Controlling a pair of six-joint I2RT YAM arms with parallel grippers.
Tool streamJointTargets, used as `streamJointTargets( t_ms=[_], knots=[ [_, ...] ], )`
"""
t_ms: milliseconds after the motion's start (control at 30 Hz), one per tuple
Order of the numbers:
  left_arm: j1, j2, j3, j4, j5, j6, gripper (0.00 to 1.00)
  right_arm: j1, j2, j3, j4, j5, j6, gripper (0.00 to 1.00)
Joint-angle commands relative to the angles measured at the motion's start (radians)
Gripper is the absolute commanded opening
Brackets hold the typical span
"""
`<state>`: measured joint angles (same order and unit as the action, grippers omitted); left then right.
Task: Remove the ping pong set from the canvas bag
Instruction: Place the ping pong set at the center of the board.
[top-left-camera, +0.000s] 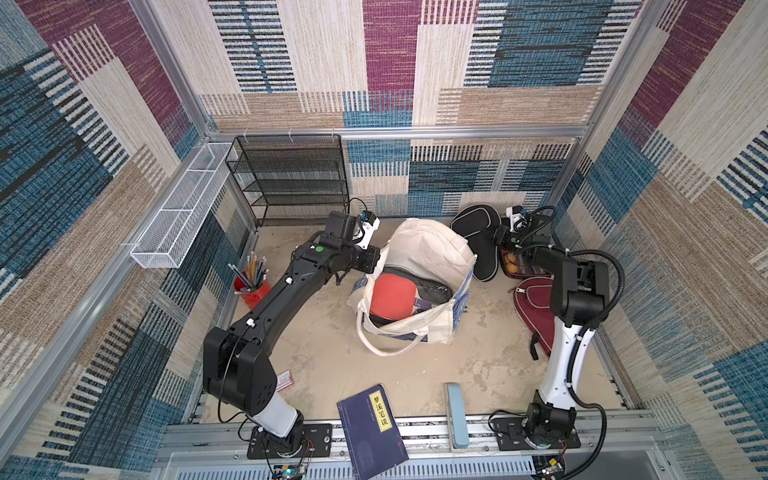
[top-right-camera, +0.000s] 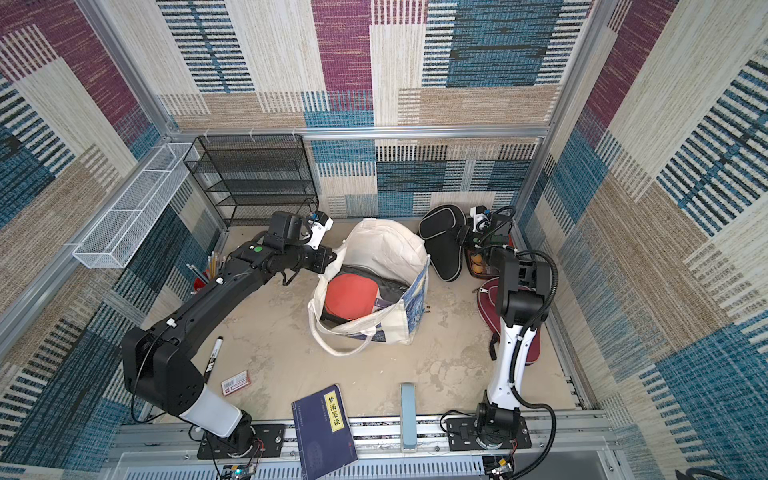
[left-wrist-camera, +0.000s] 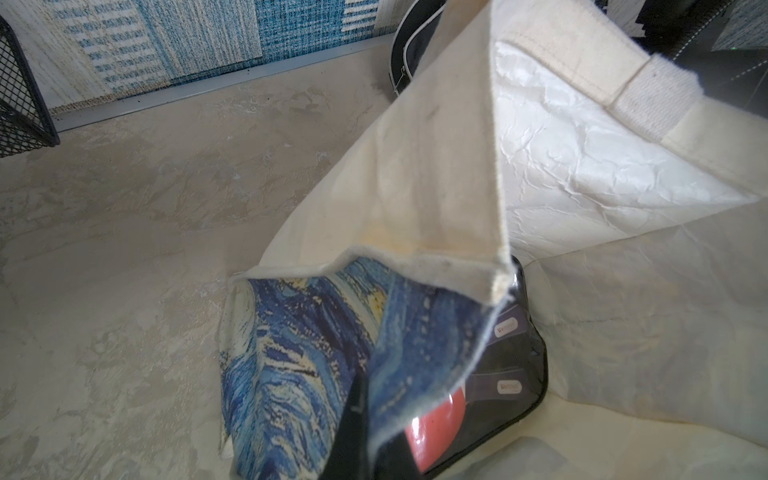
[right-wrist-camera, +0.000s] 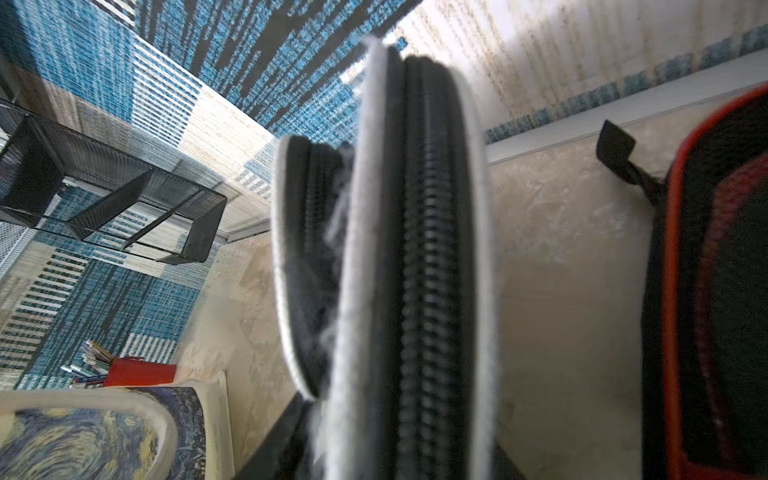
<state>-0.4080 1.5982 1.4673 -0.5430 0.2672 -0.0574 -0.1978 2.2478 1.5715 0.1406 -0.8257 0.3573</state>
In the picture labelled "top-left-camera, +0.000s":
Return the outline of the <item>black paddle cover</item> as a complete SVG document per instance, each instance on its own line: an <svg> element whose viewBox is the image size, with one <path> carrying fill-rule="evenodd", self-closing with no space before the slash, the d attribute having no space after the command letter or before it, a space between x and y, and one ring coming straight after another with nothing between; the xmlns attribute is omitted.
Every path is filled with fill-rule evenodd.
<svg viewBox="0 0 768 480"><path fill-rule="evenodd" d="M492 280L499 269L499 247L494 234L501 225L498 211L491 205L470 205L450 222L450 228L463 237L477 256L473 276L480 282Z"/></svg>

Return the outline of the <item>black red mesh case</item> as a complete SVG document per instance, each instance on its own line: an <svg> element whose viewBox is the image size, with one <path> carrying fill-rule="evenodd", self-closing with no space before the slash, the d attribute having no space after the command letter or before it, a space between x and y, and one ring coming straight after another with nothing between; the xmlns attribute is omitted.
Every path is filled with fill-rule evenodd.
<svg viewBox="0 0 768 480"><path fill-rule="evenodd" d="M518 265L518 269L516 271L510 271L505 266L505 255L508 253L514 254L516 257ZM539 269L530 264L528 257L518 256L510 250L499 250L499 265L504 275L513 279L527 279L540 274Z"/></svg>

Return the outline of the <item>white canvas tote bag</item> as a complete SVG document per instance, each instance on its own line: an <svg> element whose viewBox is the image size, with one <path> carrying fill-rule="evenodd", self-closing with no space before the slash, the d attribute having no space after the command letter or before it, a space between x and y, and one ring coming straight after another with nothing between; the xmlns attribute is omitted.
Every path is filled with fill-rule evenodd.
<svg viewBox="0 0 768 480"><path fill-rule="evenodd" d="M371 274L354 284L347 304L358 338L391 357L419 343L452 343L467 304L476 255L468 241L436 220L403 221Z"/></svg>

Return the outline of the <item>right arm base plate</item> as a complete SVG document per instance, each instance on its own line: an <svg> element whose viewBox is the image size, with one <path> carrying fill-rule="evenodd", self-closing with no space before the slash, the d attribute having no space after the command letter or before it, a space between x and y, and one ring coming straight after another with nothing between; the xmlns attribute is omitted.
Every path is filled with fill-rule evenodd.
<svg viewBox="0 0 768 480"><path fill-rule="evenodd" d="M527 419L521 416L492 416L488 426L501 451L578 449L582 446L575 429L565 434L557 430L529 432Z"/></svg>

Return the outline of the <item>maroon paddle cover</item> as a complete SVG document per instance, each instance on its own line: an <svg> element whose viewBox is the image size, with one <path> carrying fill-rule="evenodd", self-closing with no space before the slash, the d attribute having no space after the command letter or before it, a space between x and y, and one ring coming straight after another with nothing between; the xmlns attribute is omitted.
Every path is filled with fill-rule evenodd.
<svg viewBox="0 0 768 480"><path fill-rule="evenodd" d="M531 332L529 353L534 361L539 359L538 348L551 355L555 337L554 314L550 311L553 283L548 277L532 277L512 290L516 311Z"/></svg>

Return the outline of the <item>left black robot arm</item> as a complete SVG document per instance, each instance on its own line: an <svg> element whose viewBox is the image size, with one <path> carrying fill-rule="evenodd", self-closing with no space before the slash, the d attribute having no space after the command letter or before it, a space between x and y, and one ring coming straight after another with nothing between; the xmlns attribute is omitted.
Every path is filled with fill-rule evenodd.
<svg viewBox="0 0 768 480"><path fill-rule="evenodd" d="M325 228L292 252L286 271L255 308L228 328L207 333L203 390L278 440L298 442L303 419L277 392L270 355L295 315L331 279L340 283L352 270L373 272L380 249L370 241L379 224L369 210L357 216L331 212Z"/></svg>

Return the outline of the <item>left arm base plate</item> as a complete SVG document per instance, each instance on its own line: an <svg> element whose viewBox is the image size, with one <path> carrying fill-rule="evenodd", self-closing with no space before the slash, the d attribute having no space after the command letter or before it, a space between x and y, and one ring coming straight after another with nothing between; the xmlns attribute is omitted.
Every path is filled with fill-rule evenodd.
<svg viewBox="0 0 768 480"><path fill-rule="evenodd" d="M287 437L269 433L263 427L252 430L246 456L249 460L326 458L330 456L333 425L330 423L301 424Z"/></svg>

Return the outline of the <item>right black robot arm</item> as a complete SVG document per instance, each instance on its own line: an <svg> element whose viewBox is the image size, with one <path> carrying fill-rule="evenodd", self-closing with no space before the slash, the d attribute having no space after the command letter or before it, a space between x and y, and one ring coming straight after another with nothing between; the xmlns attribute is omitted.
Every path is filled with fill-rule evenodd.
<svg viewBox="0 0 768 480"><path fill-rule="evenodd" d="M597 328L607 318L618 298L612 296L608 265L579 261L584 251L571 252L545 241L531 242L531 234L515 236L501 223L491 229L490 239L498 249L522 258L549 273L552 279L548 310L554 329L546 377L529 405L525 429L529 437L566 437L576 419L576 409L601 408L577 394L586 351Z"/></svg>

